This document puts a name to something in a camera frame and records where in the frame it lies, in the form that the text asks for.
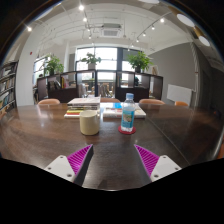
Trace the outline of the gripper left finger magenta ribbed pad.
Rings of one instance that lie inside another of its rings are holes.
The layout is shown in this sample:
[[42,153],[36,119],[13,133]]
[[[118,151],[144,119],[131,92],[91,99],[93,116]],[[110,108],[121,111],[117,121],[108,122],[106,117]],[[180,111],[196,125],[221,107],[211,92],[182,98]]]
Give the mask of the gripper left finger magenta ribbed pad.
[[93,145],[87,145],[69,156],[59,155],[45,171],[81,186],[93,156]]

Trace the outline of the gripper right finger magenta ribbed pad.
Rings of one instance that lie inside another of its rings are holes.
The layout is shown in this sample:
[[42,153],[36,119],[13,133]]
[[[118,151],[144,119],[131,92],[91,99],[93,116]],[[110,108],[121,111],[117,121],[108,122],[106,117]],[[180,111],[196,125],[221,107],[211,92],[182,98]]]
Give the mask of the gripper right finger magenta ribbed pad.
[[181,170],[181,167],[167,155],[158,156],[139,145],[135,145],[135,149],[152,182]]

